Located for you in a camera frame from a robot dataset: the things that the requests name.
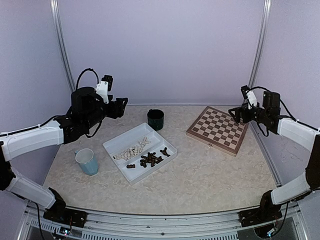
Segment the wooden chess board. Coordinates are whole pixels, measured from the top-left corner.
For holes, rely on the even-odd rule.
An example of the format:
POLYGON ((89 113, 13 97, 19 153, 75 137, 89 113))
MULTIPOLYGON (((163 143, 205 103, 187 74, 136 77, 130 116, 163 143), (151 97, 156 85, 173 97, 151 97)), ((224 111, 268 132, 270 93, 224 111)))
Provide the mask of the wooden chess board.
POLYGON ((245 138, 248 125, 236 123, 226 112, 207 106, 186 135, 235 157, 245 138))

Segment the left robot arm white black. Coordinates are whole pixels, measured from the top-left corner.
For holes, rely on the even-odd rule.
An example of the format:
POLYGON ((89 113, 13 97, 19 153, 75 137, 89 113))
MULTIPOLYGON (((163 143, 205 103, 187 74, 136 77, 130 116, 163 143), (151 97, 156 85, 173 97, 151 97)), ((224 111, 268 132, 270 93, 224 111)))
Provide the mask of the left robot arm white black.
POLYGON ((91 138, 90 129, 100 127, 104 118, 124 115, 128 98, 108 94, 108 88, 81 87, 71 94, 71 106, 64 115, 45 123, 0 135, 0 189, 30 200, 49 210, 57 221, 70 218, 70 211, 58 192, 23 176, 10 164, 14 158, 49 146, 66 145, 81 136, 91 138))

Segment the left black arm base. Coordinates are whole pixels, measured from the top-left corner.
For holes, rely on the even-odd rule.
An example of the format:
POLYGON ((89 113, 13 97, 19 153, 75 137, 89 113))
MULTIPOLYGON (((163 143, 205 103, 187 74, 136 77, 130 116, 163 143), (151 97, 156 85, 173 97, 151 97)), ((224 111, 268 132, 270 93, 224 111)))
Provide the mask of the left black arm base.
POLYGON ((48 189, 53 193, 55 202, 50 208, 45 209, 43 218, 71 227, 83 228, 88 214, 85 211, 67 208, 60 194, 51 187, 48 189))

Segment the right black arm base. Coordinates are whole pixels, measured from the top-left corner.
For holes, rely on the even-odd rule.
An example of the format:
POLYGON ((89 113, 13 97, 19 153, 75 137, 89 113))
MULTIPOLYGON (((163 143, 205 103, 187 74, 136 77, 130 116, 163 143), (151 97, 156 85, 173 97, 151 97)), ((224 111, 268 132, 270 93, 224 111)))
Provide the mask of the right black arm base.
POLYGON ((273 204, 271 190, 265 192, 260 200, 259 207, 242 210, 238 213, 242 227, 248 227, 273 221, 276 218, 281 218, 281 204, 273 204))

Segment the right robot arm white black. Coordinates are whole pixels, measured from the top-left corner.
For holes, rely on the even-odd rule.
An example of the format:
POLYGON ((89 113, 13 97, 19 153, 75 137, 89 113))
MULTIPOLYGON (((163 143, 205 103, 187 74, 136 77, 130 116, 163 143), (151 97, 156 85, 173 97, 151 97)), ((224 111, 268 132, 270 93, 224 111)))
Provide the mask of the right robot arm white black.
POLYGON ((300 122, 289 111, 288 115, 281 115, 280 105, 284 103, 280 94, 264 87, 262 89, 263 101, 260 106, 254 88, 241 88, 246 103, 228 110, 233 120, 238 124, 251 121, 262 124, 266 128, 266 137, 269 133, 274 133, 310 152, 307 167, 300 176, 263 194, 255 216, 260 222, 266 222, 283 204, 320 189, 320 130, 300 122))

